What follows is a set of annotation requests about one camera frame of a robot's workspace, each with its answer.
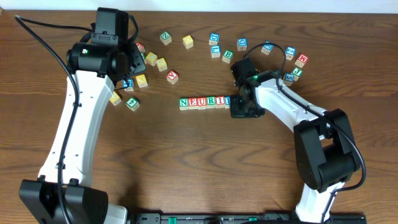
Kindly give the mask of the blue P block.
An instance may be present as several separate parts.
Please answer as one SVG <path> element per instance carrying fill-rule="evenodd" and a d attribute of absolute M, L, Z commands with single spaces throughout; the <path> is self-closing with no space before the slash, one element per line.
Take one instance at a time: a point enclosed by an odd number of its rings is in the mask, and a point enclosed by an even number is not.
<path fill-rule="evenodd" d="M 225 101 L 224 107 L 230 108 L 230 96 L 225 96 L 224 101 Z"/>

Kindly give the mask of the red I block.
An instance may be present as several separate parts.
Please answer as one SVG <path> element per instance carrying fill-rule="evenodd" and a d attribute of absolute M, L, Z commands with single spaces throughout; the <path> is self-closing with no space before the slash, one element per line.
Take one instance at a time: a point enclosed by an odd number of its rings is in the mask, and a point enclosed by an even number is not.
<path fill-rule="evenodd" d="M 216 101 L 216 108 L 224 108 L 226 105 L 224 96 L 216 96 L 215 101 Z"/>

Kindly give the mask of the green R block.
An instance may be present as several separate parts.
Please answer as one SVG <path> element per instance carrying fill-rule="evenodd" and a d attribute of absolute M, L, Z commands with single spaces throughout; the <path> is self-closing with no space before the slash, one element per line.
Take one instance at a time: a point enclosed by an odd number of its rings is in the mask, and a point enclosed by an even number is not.
<path fill-rule="evenodd" d="M 216 108 L 216 98 L 214 96 L 206 97 L 206 108 L 207 109 Z"/>

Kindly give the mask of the red E block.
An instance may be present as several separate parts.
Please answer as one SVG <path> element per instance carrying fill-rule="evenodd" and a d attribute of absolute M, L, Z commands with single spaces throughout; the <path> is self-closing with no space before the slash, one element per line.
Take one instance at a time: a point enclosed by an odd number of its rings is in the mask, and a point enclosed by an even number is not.
<path fill-rule="evenodd" d="M 188 109 L 196 110 L 198 108 L 198 98 L 189 98 L 188 99 Z"/>

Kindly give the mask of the green N block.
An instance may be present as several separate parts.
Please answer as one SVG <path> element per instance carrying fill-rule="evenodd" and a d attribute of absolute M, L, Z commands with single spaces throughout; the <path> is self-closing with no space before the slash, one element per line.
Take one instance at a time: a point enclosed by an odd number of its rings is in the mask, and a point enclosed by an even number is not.
<path fill-rule="evenodd" d="M 188 98 L 180 98 L 180 99 L 178 100 L 178 102 L 179 102 L 180 111 L 188 110 L 188 109 L 189 109 Z"/>

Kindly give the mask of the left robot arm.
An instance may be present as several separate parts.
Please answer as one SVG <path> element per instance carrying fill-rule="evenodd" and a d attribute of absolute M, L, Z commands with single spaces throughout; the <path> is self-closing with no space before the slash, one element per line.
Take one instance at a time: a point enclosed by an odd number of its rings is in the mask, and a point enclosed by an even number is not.
<path fill-rule="evenodd" d="M 50 153 L 36 180 L 23 180 L 19 197 L 39 223 L 128 223 L 128 210 L 94 189 L 93 158 L 104 111 L 120 81 L 146 66 L 127 12 L 101 7 L 81 40 L 60 61 L 67 94 Z"/>

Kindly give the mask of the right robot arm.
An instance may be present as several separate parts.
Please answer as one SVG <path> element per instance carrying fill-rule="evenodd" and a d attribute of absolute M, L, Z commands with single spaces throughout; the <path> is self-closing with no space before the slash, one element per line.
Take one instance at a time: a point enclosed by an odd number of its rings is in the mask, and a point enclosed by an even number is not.
<path fill-rule="evenodd" d="M 231 116 L 257 118 L 266 111 L 275 115 L 294 134 L 295 159 L 304 181 L 295 214 L 301 222 L 331 220 L 330 208 L 338 192 L 364 159 L 355 144 L 346 113 L 327 111 L 292 91 L 279 73 L 258 72 L 249 58 L 231 66 L 238 95 L 230 98 Z"/>

